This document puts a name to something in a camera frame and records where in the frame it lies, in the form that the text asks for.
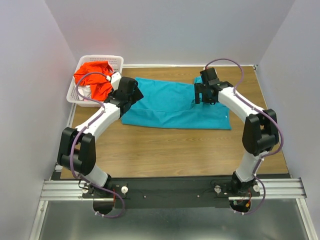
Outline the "teal t shirt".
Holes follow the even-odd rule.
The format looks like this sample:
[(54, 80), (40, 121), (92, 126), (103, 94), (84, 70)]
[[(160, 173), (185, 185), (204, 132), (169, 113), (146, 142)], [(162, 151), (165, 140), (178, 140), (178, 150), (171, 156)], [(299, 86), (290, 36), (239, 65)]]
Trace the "teal t shirt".
[(232, 129), (226, 106), (195, 103), (193, 84), (141, 77), (135, 80), (143, 98), (121, 117), (122, 124), (164, 129)]

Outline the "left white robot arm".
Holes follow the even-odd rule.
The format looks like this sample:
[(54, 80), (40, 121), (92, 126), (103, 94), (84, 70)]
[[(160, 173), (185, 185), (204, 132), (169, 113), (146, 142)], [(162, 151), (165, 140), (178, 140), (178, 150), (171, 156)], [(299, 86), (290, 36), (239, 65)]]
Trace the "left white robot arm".
[(96, 141), (115, 121), (120, 119), (144, 96), (138, 82), (115, 73), (110, 77), (112, 86), (100, 109), (75, 128), (66, 127), (61, 134), (57, 163), (71, 171), (75, 178), (83, 178), (94, 188), (112, 192), (112, 177), (96, 163)]

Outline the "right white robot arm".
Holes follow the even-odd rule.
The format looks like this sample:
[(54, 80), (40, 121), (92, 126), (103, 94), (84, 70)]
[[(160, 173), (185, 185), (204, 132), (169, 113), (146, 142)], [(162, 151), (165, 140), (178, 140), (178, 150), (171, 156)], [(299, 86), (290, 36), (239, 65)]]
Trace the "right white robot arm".
[(272, 109), (264, 110), (248, 101), (231, 83), (220, 81), (214, 68), (204, 68), (200, 77), (202, 82), (194, 84), (195, 103), (223, 104), (244, 123), (245, 152), (228, 184), (233, 194), (244, 194), (253, 187), (262, 161), (279, 142), (277, 115)]

